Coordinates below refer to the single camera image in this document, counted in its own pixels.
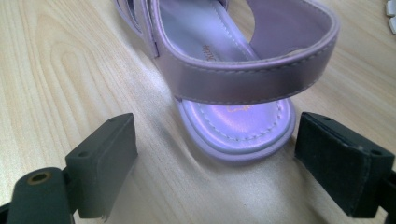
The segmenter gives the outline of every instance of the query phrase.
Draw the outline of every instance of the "wooden table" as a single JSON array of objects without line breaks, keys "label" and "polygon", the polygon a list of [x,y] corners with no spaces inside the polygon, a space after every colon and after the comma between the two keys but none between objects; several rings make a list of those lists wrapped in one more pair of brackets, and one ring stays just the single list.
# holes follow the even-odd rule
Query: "wooden table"
[{"label": "wooden table", "polygon": [[[396,36],[384,0],[322,0],[342,22],[323,78],[293,96],[298,116],[336,119],[396,153]],[[253,27],[242,1],[234,19]],[[110,0],[0,1],[0,204],[35,169],[105,120],[133,112],[139,158],[126,183],[131,223],[381,223],[353,220],[293,158],[296,132],[244,167],[209,160],[187,136],[161,74]],[[100,220],[78,220],[80,223]]]}]

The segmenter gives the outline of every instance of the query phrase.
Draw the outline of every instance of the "lavender sandal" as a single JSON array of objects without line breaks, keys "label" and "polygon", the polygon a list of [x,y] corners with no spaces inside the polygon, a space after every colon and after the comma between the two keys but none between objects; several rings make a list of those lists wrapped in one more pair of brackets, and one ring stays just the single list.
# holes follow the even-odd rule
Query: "lavender sandal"
[{"label": "lavender sandal", "polygon": [[115,0],[145,41],[184,124],[222,161],[266,157],[289,140],[288,97],[313,85],[329,61],[339,23],[309,0],[247,0],[256,27],[248,43],[228,0]]}]

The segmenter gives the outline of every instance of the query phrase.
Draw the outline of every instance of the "screw hole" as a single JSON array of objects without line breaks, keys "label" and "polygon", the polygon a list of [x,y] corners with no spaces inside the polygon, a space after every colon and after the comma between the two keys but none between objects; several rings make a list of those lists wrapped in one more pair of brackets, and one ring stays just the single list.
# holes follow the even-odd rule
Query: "screw hole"
[{"label": "screw hole", "polygon": [[78,156],[79,157],[87,157],[88,156],[88,152],[82,151],[82,152],[78,153]]},{"label": "screw hole", "polygon": [[378,151],[378,150],[371,150],[371,153],[373,155],[376,155],[376,156],[381,156],[382,155],[382,153],[380,151]]},{"label": "screw hole", "polygon": [[50,172],[43,172],[30,176],[27,183],[29,185],[38,185],[46,182],[48,179],[50,179]]}]

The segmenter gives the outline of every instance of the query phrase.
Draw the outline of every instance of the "wood grain surface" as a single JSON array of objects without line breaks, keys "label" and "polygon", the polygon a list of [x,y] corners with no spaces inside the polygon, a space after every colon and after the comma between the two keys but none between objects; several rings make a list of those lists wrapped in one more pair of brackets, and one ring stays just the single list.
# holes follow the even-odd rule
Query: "wood grain surface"
[{"label": "wood grain surface", "polygon": [[[386,1],[321,2],[342,29],[322,79],[291,98],[297,115],[326,115],[396,153],[396,36]],[[230,13],[251,36],[245,2],[233,0]],[[0,204],[20,177],[65,167],[64,156],[103,122],[132,112],[139,158],[114,223],[383,222],[382,209],[352,219],[338,208],[293,158],[296,132],[249,166],[208,159],[142,46],[110,0],[0,1]]]}]

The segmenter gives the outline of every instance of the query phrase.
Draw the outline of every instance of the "black clamp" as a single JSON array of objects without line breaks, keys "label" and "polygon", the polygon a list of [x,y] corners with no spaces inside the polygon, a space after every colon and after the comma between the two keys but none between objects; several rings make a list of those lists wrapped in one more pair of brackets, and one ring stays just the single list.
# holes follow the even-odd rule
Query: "black clamp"
[{"label": "black clamp", "polygon": [[378,206],[396,223],[395,156],[333,119],[301,115],[295,156],[351,217],[375,217]]},{"label": "black clamp", "polygon": [[66,156],[66,168],[48,167],[22,177],[11,203],[0,207],[0,224],[74,223],[108,217],[137,157],[134,116],[105,122]]}]

